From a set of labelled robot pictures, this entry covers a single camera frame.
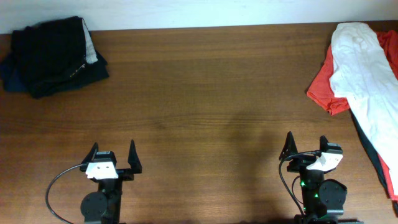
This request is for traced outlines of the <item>white t-shirt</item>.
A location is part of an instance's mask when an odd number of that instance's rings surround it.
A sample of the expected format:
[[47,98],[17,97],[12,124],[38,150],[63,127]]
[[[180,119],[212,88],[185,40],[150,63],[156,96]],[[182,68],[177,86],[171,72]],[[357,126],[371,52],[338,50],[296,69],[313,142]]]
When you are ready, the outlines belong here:
[[389,168],[397,189],[397,78],[365,23],[338,24],[331,38],[330,87],[346,98],[360,128]]

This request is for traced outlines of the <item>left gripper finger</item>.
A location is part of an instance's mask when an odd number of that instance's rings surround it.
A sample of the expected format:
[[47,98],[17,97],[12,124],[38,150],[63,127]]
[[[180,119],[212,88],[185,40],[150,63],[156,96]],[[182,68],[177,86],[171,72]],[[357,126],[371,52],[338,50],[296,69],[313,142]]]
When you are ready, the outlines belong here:
[[82,160],[81,163],[88,164],[89,162],[91,162],[94,159],[96,153],[98,152],[98,149],[99,149],[98,143],[95,142],[93,147],[90,149],[89,153],[85,156],[85,158]]
[[130,143],[129,155],[128,155],[127,162],[130,165],[130,168],[132,170],[142,170],[142,164],[137,155],[136,145],[135,145],[135,142],[133,139],[131,140],[131,143]]

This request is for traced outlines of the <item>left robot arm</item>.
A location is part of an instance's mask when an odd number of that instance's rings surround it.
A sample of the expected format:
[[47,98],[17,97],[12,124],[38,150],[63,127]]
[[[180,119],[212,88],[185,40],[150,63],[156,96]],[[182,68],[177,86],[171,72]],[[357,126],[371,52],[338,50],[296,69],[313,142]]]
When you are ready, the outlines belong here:
[[81,162],[80,171],[98,184],[98,189],[84,197],[80,205],[84,222],[90,224],[120,224],[123,183],[133,181],[142,172],[135,142],[131,141],[127,157],[129,168],[118,169],[113,151],[100,151],[93,147]]

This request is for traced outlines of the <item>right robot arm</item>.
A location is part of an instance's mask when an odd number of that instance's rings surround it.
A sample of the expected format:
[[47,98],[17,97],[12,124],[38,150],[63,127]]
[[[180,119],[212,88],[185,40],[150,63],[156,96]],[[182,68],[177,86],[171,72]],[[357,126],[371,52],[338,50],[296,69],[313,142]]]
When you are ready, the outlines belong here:
[[[336,169],[343,158],[339,144],[331,143],[320,136],[319,149],[298,152],[292,132],[288,132],[279,156],[278,172],[280,180],[299,209],[294,216],[295,223],[301,224],[358,224],[359,220],[342,220],[343,205],[348,194],[347,187],[335,179],[326,179],[325,174]],[[288,186],[282,166],[288,162],[287,172],[298,173],[302,200],[294,194],[294,186]]]

